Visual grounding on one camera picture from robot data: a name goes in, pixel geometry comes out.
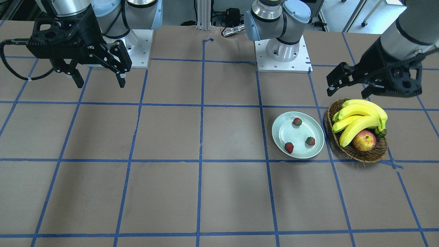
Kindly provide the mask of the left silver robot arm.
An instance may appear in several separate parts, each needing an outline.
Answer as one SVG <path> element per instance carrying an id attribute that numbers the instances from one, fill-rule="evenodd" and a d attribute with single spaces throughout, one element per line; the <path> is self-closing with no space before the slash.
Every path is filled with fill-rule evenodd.
<path id="1" fill-rule="evenodd" d="M 370 95 L 415 97 L 422 93 L 422 61 L 438 53 L 438 1 L 403 0 L 406 9 L 367 49 L 360 61 L 337 65 L 326 77 L 327 94 L 361 83 Z M 256 0 L 244 14 L 244 26 L 251 41 L 268 40 L 266 51 L 273 60 L 290 62 L 310 8 L 299 0 Z"/>

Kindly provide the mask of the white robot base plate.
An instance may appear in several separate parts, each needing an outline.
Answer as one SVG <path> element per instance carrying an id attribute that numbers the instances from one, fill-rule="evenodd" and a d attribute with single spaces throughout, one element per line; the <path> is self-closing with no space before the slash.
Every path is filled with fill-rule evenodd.
<path id="1" fill-rule="evenodd" d="M 259 72 L 313 72 L 303 35 L 293 45 L 281 43 L 276 38 L 254 41 L 254 52 Z"/>

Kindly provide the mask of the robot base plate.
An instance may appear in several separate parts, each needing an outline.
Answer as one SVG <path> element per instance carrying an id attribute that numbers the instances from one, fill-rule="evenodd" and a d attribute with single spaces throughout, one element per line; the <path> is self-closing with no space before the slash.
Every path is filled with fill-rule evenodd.
<path id="1" fill-rule="evenodd" d="M 134 29 L 121 38 L 132 61 L 132 68 L 147 69 L 149 67 L 153 35 L 154 30 Z"/>

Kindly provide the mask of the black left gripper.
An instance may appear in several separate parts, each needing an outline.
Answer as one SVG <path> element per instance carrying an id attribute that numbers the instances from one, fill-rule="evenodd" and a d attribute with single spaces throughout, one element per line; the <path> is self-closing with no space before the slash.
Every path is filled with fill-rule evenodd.
<path id="1" fill-rule="evenodd" d="M 361 83 L 362 99 L 371 95 L 389 97 L 416 97 L 422 94 L 423 53 L 399 60 L 389 55 L 378 38 L 362 55 L 360 62 L 350 66 L 342 62 L 327 76 L 327 96 L 332 97 L 345 86 Z"/>

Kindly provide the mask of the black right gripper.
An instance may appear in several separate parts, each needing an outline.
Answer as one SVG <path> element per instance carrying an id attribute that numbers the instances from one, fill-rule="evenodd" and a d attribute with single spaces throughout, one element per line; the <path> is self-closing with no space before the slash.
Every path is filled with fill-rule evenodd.
<path id="1" fill-rule="evenodd" d="M 126 72 L 132 61 L 121 40 L 105 42 L 91 5 L 44 5 L 44 12 L 35 20 L 27 48 L 36 56 L 53 60 L 56 69 L 64 70 L 60 61 L 98 64 L 116 74 L 120 88 L 126 84 Z M 76 65 L 70 76 L 81 89 L 84 80 Z"/>

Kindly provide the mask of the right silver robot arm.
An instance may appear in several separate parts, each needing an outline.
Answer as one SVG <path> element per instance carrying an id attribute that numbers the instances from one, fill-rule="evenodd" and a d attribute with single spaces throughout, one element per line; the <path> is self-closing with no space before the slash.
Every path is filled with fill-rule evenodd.
<path id="1" fill-rule="evenodd" d="M 39 0 L 38 5 L 42 14 L 26 47 L 79 89 L 84 80 L 78 64 L 111 70 L 123 88 L 133 66 L 132 48 L 124 39 L 134 29 L 159 29 L 163 19 L 161 0 Z"/>

